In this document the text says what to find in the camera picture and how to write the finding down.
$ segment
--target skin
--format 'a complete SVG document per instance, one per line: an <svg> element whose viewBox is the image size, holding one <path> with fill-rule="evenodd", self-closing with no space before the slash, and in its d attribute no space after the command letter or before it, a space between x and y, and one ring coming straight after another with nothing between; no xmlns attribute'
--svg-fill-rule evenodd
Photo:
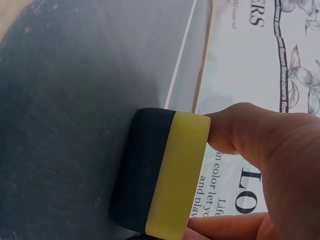
<svg viewBox="0 0 320 240"><path fill-rule="evenodd" d="M268 212L191 218L183 240L320 239L320 119L250 103L208 116L208 143L261 171Z"/></svg>

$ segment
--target wooden chalkboard edge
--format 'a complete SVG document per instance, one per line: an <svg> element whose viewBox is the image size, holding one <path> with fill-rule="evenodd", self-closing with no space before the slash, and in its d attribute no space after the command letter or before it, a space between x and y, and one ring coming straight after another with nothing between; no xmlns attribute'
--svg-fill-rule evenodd
<svg viewBox="0 0 320 240"><path fill-rule="evenodd" d="M202 65L201 69L199 72L197 84L196 84L196 89L195 89L195 95L194 95L194 101L193 101L193 106L192 106L192 113L196 113L199 108L199 101L200 101L200 91L202 88L202 80L204 76L204 71L206 68L206 62L207 62L207 57L209 53L209 44L212 36L212 26L213 26L213 21L214 21L214 7L215 7L215 0L211 0L210 3L210 17L209 21L207 24L207 30L206 30L206 37L205 37L205 44L204 44L204 50L203 50L203 57L202 57Z"/></svg>

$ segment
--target black foam pad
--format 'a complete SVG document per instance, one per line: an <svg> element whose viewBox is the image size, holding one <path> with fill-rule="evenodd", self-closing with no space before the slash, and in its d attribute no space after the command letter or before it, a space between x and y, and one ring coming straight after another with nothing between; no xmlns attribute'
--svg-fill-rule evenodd
<svg viewBox="0 0 320 240"><path fill-rule="evenodd" d="M115 223L145 233L175 113L144 108L133 117L109 208Z"/></svg>

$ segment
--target flower drawing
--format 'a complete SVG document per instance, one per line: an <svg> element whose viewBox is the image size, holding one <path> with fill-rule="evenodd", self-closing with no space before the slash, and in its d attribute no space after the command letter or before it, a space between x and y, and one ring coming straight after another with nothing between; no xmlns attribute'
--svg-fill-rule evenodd
<svg viewBox="0 0 320 240"><path fill-rule="evenodd" d="M308 28L320 31L320 0L282 0L281 8L285 13L291 13L296 6L302 9L307 17L305 19L305 34Z"/></svg>
<svg viewBox="0 0 320 240"><path fill-rule="evenodd" d="M312 115L316 115L320 110L320 62L315 60L315 63L318 69L316 73L312 73L301 66L298 46L293 48L288 69L288 81L291 84L288 91L289 108L293 108L299 101L298 83L309 89L307 108Z"/></svg>

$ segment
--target white paper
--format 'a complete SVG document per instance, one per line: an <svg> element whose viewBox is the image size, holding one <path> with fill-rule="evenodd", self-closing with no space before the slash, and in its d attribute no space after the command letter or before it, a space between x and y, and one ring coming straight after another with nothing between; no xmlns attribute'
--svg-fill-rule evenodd
<svg viewBox="0 0 320 240"><path fill-rule="evenodd" d="M250 102L318 116L319 11L320 0L215 1L198 113ZM207 146L191 217L266 211L259 170Z"/></svg>

